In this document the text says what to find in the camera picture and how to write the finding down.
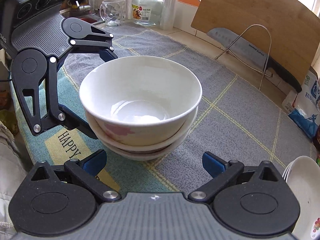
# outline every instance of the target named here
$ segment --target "stack of plates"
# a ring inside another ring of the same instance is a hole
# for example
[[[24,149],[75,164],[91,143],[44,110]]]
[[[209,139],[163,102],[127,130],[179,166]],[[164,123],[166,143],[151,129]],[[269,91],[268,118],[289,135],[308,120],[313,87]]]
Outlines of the stack of plates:
[[[311,158],[300,156],[282,175],[300,204],[300,217],[292,234],[299,240],[320,236],[320,167]]]
[[[182,127],[172,137],[161,143],[149,146],[130,146],[115,141],[106,135],[89,112],[86,111],[85,114],[93,132],[110,150],[130,160],[148,161],[166,155],[178,148],[188,136],[189,130],[196,119],[197,112],[198,107],[189,114]]]

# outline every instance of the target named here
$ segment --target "glass mug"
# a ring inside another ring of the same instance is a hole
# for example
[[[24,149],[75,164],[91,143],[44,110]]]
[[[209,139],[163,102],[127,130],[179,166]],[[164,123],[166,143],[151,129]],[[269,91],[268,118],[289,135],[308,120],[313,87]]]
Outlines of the glass mug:
[[[119,26],[123,23],[125,0],[105,0],[100,6],[100,17],[107,26]]]

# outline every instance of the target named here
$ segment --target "gray ribbed panel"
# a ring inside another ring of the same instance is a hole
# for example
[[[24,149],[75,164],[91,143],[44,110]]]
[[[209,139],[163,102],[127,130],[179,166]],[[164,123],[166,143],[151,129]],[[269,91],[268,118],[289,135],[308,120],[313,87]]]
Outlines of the gray ribbed panel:
[[[182,193],[128,193],[117,203],[105,203],[90,223],[50,240],[245,240],[222,227],[206,205],[187,201]],[[40,240],[19,233],[12,240]],[[289,234],[273,240],[294,240]]]
[[[12,44],[17,51],[35,48],[46,56],[60,57],[71,45],[69,36],[62,30],[65,19],[57,5],[23,23],[12,33]]]

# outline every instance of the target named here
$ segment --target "sink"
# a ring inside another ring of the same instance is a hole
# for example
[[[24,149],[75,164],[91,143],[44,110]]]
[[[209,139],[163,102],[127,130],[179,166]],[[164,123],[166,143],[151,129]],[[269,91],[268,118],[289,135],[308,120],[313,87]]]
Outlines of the sink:
[[[99,14],[91,15],[91,14],[81,13],[81,12],[72,11],[72,10],[62,10],[60,11],[60,14],[65,18],[79,18],[93,25],[99,25],[101,23],[104,23],[104,20],[101,19]]]

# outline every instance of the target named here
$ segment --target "plastic packaging bag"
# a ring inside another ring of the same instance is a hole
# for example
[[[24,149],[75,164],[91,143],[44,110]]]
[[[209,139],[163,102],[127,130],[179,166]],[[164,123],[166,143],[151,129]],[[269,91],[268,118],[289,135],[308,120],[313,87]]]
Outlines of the plastic packaging bag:
[[[320,125],[320,87],[318,78],[308,71],[302,91],[291,91],[282,106],[288,116],[312,139]]]

